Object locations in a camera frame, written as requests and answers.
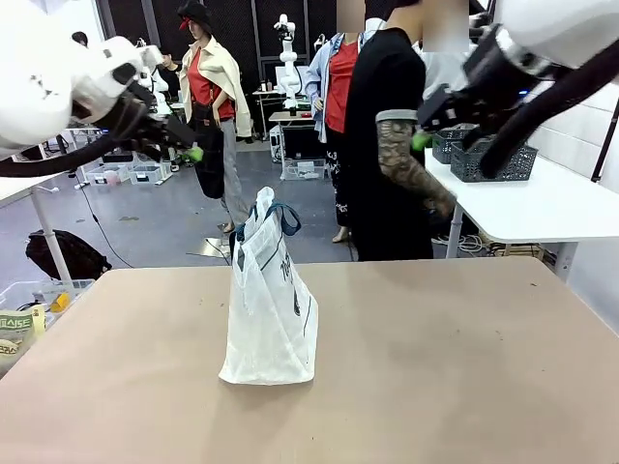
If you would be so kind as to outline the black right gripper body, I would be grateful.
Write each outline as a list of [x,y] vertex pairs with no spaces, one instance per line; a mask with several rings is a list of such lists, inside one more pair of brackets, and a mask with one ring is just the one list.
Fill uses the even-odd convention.
[[497,133],[508,107],[508,87],[500,81],[469,85],[449,93],[448,128],[476,126],[482,133]]

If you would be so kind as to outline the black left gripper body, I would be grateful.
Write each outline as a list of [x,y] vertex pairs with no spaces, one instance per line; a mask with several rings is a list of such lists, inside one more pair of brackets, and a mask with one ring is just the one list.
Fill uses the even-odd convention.
[[74,160],[94,160],[117,147],[136,151],[151,160],[165,157],[163,148],[169,145],[168,115],[152,113],[145,101],[125,92],[109,112],[95,121],[90,112],[92,102],[85,95],[73,93],[72,100],[72,117],[76,121],[86,124],[91,118],[90,125],[105,131],[95,142],[74,150]]

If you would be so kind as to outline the person's hand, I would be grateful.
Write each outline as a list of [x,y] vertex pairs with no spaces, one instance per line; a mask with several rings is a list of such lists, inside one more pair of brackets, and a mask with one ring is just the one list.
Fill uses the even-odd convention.
[[424,200],[424,206],[429,214],[430,222],[434,224],[450,221],[456,205],[456,198],[449,192],[446,195]]

